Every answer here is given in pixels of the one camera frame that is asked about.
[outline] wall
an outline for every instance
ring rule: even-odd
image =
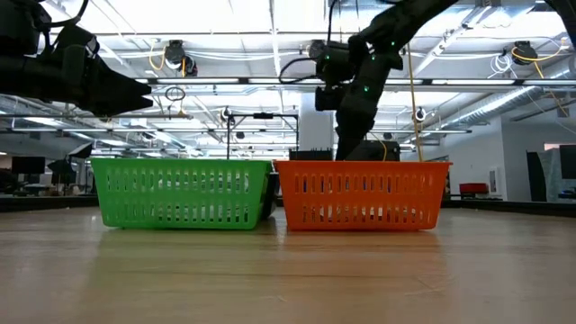
[[[506,171],[504,168],[504,148],[502,145],[500,117],[490,120],[487,126],[471,127],[472,134],[448,135],[439,147],[424,147],[424,159],[430,160],[448,156],[450,167],[450,187],[452,194],[460,193],[460,184],[485,183],[490,181],[490,171],[499,169],[501,198],[507,200]],[[418,155],[402,155],[402,160],[417,160]]]
[[[0,156],[0,168],[12,168],[12,157]]]
[[[544,152],[545,143],[576,143],[576,134],[554,122],[556,112],[520,121],[502,124],[504,158],[506,164],[506,182],[508,199],[514,202],[530,202],[530,182],[526,153]],[[566,126],[576,131],[573,123]]]

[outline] black robotic arm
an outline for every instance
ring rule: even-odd
[[[86,9],[52,22],[42,0],[0,0],[0,94],[72,103],[95,116],[150,107],[151,88],[112,71],[98,55],[100,45],[77,26]],[[54,43],[50,28],[63,27]],[[37,54],[39,38],[45,48]]]
[[[400,50],[425,23],[456,2],[393,2],[393,7],[376,15],[347,44],[328,41],[315,58],[316,77],[326,82],[324,88],[316,90],[316,108],[336,110],[338,160],[346,159],[374,126],[377,105],[391,69],[403,69]],[[572,42],[576,41],[576,0],[546,2],[562,17]]]

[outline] table surface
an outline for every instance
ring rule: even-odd
[[[7,323],[574,323],[576,220],[444,210],[425,232],[106,229],[0,214]]]

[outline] yellow cable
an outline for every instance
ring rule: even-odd
[[[370,134],[372,134],[372,136],[374,136],[376,138],[376,140],[378,140],[380,142],[380,144],[382,144],[382,146],[384,146],[384,159],[382,161],[386,160],[386,156],[388,156],[388,148],[386,148],[386,144],[384,144],[383,141],[381,141],[376,135],[374,135],[372,132],[370,132]]]
[[[542,69],[540,68],[540,66],[538,65],[537,62],[534,62],[534,66],[536,67],[536,71],[538,71],[538,74],[540,75],[541,78],[544,78],[544,73],[542,73]],[[550,93],[550,95],[552,95],[552,98],[554,98],[554,100],[556,101],[556,104],[558,105],[558,108],[560,108],[562,110],[562,112],[564,113],[564,115],[566,117],[570,117],[570,115],[568,114],[568,111],[566,110],[566,108],[564,108],[564,106],[562,105],[562,103],[560,102],[560,100],[556,97],[556,94],[554,94],[552,91],[548,91]]]
[[[545,61],[545,60],[547,60],[547,59],[551,59],[551,58],[554,58],[554,57],[558,56],[558,54],[560,54],[560,52],[562,51],[562,46],[559,47],[558,50],[557,50],[554,54],[552,54],[551,56],[545,57],[545,58],[525,58],[525,57],[521,57],[521,56],[519,56],[518,54],[516,54],[516,50],[517,50],[517,49],[518,49],[518,48],[515,47],[515,48],[512,49],[512,51],[511,51],[512,55],[514,55],[515,57],[517,57],[517,58],[519,58],[519,59],[523,59],[523,60],[528,61],[528,62],[542,62],[542,61]]]
[[[410,42],[408,42],[408,69],[410,72],[410,92],[412,93],[412,121],[414,122],[414,135],[416,137],[416,149],[418,151],[418,160],[424,161],[422,157],[422,148],[420,147],[420,136],[418,132],[418,123],[416,122],[416,96],[414,94],[414,72],[412,71],[412,54],[410,51]]]
[[[160,63],[160,67],[157,67],[156,65],[154,65],[154,62],[152,62],[152,51],[154,50],[154,44],[155,42],[152,43],[152,46],[150,47],[150,55],[148,55],[148,62],[150,62],[150,66],[152,68],[154,68],[156,71],[161,70],[164,67],[164,59],[165,59],[165,52],[166,52],[166,46],[162,49],[162,63]]]
[[[542,70],[540,69],[540,66],[538,65],[537,62],[534,62],[534,66],[536,67],[536,71],[538,71],[538,74],[540,75],[540,77],[544,78],[544,73],[542,73]]]

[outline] ceiling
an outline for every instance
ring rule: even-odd
[[[80,25],[94,33],[103,45],[101,56],[112,69],[134,78],[177,77],[174,70],[166,67],[155,70],[149,63],[161,62],[161,49],[170,40],[184,41],[188,55],[193,57],[198,77],[277,77],[279,69],[290,60],[306,55],[312,40],[325,39],[328,28],[327,0],[90,0]],[[459,27],[474,9],[474,1],[461,1],[422,27],[410,43],[413,66],[418,78],[535,78],[533,66],[507,66],[508,58],[497,56],[503,49],[511,49],[514,41],[531,41],[541,57],[556,57],[543,62],[544,71],[549,65],[566,59],[573,53],[570,40],[564,43],[565,28],[560,17],[549,8],[535,9],[538,1],[502,1],[480,20],[472,29]],[[42,5],[53,21],[76,15],[80,0],[46,0]],[[334,12],[334,41],[346,41],[359,29],[364,28],[385,5],[374,0],[343,1]],[[58,30],[52,31],[52,39]],[[438,46],[444,41],[442,49]],[[426,56],[434,51],[432,59]],[[404,55],[405,67],[408,55]],[[294,65],[287,77],[312,74],[312,63]],[[408,70],[393,70],[391,77],[405,78]],[[313,87],[282,88],[278,85],[249,87],[247,85],[195,85],[182,86],[189,93],[181,103],[175,103],[170,114],[179,111],[189,118],[158,118],[168,114],[171,104],[164,97],[166,86],[155,86],[154,107],[142,110],[142,119],[135,121],[84,120],[83,127],[111,128],[130,127],[131,122],[150,128],[219,128],[219,114],[228,107],[234,113],[293,113],[300,109],[303,95],[310,95]],[[385,91],[379,103],[376,127],[379,129],[405,129],[411,124],[411,95],[407,87]],[[496,89],[473,89],[461,91],[454,88],[418,89],[417,106],[434,112],[435,117],[447,118],[465,106],[472,104]],[[54,109],[61,113],[64,104],[54,103],[46,112]],[[83,114],[79,110],[71,113]],[[78,119],[68,121],[77,125]],[[238,149],[253,151],[262,147],[260,157],[282,158],[285,149],[294,143],[295,134],[289,122],[280,119],[246,121],[242,127],[286,129],[276,135],[246,134],[242,140],[235,139]],[[170,139],[142,139],[133,134],[127,140],[138,148],[171,149],[175,142],[190,151],[203,151],[204,156],[222,155],[222,143],[218,137],[225,134],[175,132]],[[85,136],[96,138],[94,134]]]

